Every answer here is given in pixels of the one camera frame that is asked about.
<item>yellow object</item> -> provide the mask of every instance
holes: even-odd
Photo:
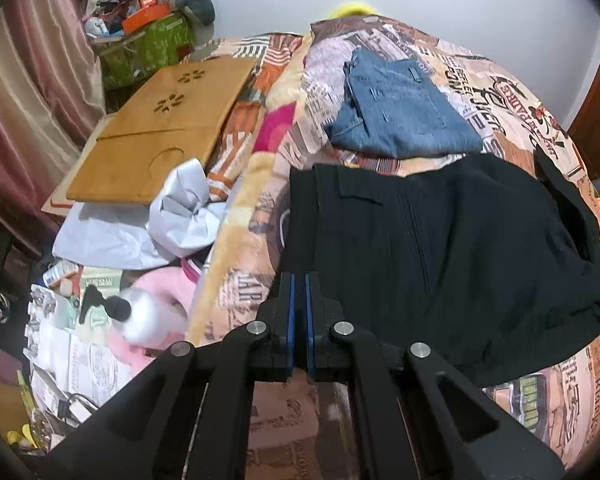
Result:
[[[377,14],[378,12],[371,6],[364,4],[362,2],[353,2],[351,4],[344,4],[339,6],[336,10],[334,10],[330,16],[330,20],[335,20],[336,18],[343,18],[344,16],[354,16],[359,14],[361,16],[365,16],[367,14]]]
[[[29,389],[27,381],[24,380],[22,371],[18,370],[16,374],[18,376],[18,385],[20,386],[20,397],[22,398],[22,403],[27,410],[27,415],[29,415],[29,418],[31,418],[31,413],[33,413],[36,403],[33,400],[33,396],[31,395],[31,390]]]
[[[31,434],[31,427],[29,424],[25,424],[22,427],[22,434],[24,435],[24,438],[26,438],[33,447],[38,447],[38,444],[36,444],[36,441],[33,438],[33,435]]]
[[[19,441],[22,438],[23,438],[22,435],[19,434],[17,431],[10,431],[9,433],[7,433],[7,442],[9,443],[10,446],[13,446],[13,444],[19,443]]]

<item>curtain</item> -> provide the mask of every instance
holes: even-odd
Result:
[[[40,207],[104,115],[79,6],[5,0],[0,10],[0,222],[37,254],[58,230]]]

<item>crumpled white paper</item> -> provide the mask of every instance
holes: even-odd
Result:
[[[77,264],[153,269],[211,245],[227,204],[209,203],[200,162],[192,158],[167,176],[147,208],[77,202],[58,231],[53,254]]]

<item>black clothing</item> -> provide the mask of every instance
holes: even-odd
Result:
[[[428,343],[478,386],[554,365],[600,334],[600,231],[541,150],[536,164],[543,182],[487,154],[405,178],[292,170],[279,272],[317,270],[347,320]]]

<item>bamboo lap desk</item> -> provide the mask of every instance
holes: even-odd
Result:
[[[205,167],[255,61],[223,56],[159,70],[104,129],[67,197],[149,204],[175,166],[197,158]]]

